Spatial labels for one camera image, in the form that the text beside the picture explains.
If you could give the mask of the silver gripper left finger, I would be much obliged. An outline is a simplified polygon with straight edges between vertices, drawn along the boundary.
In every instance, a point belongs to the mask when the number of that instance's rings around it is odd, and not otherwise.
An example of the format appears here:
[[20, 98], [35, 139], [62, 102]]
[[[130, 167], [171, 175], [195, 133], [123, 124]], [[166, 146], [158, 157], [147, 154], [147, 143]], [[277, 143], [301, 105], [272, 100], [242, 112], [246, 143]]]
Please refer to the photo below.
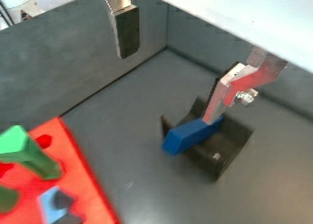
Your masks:
[[131, 0], [103, 0], [114, 31], [118, 56], [126, 59], [139, 49], [139, 8]]

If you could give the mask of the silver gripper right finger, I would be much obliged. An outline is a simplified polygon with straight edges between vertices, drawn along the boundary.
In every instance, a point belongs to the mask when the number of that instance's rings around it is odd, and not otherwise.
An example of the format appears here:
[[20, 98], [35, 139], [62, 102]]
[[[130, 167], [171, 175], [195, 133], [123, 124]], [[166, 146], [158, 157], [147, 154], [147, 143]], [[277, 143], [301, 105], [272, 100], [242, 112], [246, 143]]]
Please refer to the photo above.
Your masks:
[[217, 79], [204, 112], [204, 121], [213, 124], [237, 102], [248, 106], [258, 95], [256, 88], [273, 82], [286, 66], [286, 60], [254, 47], [246, 63], [237, 62]]

